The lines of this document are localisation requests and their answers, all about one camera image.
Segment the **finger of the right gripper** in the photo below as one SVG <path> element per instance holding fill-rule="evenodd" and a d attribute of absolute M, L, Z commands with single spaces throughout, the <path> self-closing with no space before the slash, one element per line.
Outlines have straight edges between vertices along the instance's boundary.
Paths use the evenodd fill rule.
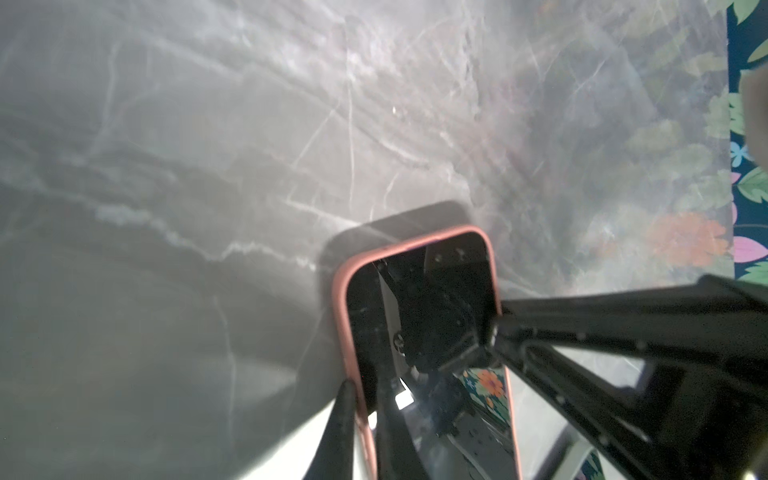
<path fill-rule="evenodd" d="M 494 343 L 494 356 L 568 420 L 628 479 L 688 479 L 675 448 L 654 440 L 653 416 L 549 345 Z"/>
<path fill-rule="evenodd" d="M 510 359 L 565 346 L 767 381 L 767 289 L 705 275 L 690 285 L 606 295 L 506 301 L 491 347 Z"/>

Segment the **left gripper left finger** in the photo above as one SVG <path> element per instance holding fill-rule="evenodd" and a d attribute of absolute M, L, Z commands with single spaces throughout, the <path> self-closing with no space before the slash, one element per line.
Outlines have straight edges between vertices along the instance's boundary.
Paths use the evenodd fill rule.
<path fill-rule="evenodd" d="M 357 395 L 352 380 L 344 380 L 337 392 L 323 435 L 304 480 L 351 480 L 353 478 Z"/>

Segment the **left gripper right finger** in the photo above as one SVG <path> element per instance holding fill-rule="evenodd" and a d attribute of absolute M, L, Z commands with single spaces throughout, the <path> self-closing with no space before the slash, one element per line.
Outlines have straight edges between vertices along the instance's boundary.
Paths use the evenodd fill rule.
<path fill-rule="evenodd" d="M 378 479 L 429 478 L 414 447 L 390 383 L 377 384 L 375 448 Z"/>

